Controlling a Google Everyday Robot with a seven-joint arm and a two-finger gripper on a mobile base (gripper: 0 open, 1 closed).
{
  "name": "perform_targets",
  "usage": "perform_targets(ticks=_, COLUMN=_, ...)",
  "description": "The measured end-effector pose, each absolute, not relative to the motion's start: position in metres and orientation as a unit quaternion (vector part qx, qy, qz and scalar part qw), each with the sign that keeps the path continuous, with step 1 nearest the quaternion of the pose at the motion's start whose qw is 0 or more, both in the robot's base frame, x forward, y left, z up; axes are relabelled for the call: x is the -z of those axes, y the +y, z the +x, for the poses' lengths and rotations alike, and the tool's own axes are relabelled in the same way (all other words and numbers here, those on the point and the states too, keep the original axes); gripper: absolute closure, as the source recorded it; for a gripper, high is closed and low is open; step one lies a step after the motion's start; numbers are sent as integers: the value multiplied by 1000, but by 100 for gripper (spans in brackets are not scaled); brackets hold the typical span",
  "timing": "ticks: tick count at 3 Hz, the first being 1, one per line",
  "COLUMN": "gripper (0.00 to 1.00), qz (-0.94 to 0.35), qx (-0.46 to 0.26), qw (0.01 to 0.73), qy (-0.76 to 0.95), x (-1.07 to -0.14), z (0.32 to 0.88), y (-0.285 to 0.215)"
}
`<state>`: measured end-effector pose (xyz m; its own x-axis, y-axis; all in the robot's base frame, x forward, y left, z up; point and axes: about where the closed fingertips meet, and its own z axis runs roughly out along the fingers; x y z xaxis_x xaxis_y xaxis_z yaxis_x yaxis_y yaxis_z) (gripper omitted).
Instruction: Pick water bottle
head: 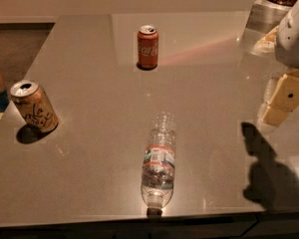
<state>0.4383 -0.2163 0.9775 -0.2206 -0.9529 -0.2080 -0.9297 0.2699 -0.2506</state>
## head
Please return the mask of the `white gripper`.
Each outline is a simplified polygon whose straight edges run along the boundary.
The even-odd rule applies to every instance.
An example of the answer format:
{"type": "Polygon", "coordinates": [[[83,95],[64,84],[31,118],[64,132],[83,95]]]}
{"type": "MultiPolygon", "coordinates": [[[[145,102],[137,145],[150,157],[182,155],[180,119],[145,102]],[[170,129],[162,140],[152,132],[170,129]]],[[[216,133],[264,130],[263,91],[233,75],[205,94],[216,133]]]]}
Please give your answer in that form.
{"type": "Polygon", "coordinates": [[[265,88],[257,116],[271,126],[280,126],[299,106],[299,0],[278,26],[276,60],[297,68],[271,78],[265,88]]]}

